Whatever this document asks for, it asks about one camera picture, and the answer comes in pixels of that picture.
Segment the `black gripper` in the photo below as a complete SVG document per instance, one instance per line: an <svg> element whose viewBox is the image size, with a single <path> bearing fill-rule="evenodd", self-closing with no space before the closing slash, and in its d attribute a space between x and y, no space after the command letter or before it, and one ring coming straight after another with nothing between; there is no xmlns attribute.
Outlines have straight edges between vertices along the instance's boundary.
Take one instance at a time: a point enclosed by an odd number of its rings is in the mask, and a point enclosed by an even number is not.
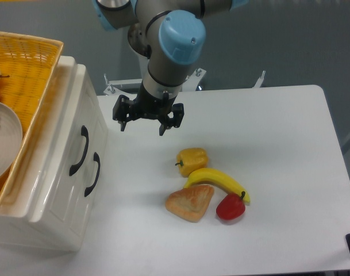
<svg viewBox="0 0 350 276"><path fill-rule="evenodd" d="M141 85L137 97L132 101L125 95L120 95L113 107L113 120L120 124L123 132L126 124L134 119L147 118L158 119L161 123L159 135L172 127L180 127L184 117L184 105L174 104L175 98L170 98L168 93L162 94L161 98L151 95L144 85Z"/></svg>

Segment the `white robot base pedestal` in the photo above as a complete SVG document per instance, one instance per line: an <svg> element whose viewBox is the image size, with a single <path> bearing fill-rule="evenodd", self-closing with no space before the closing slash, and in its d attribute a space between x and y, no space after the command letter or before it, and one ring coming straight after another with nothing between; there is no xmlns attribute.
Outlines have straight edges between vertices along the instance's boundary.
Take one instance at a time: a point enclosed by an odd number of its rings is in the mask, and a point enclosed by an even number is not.
<svg viewBox="0 0 350 276"><path fill-rule="evenodd" d="M151 48L139 23L135 23L129 27L127 38L129 46L139 60L141 79L143 79L148 71Z"/></svg>

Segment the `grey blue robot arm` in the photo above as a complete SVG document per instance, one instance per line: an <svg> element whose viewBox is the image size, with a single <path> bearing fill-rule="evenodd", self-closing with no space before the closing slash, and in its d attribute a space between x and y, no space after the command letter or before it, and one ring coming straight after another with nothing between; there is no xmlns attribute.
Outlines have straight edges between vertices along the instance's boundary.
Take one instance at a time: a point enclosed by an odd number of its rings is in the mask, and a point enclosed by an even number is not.
<svg viewBox="0 0 350 276"><path fill-rule="evenodd" d="M206 40L204 17L229 12L246 1L93 1L106 30L136 26L142 36L136 50L148 59L147 70L134 100L121 95L113 120L121 130L140 118L158 120L159 134L178 128L184 107L175 103Z"/></svg>

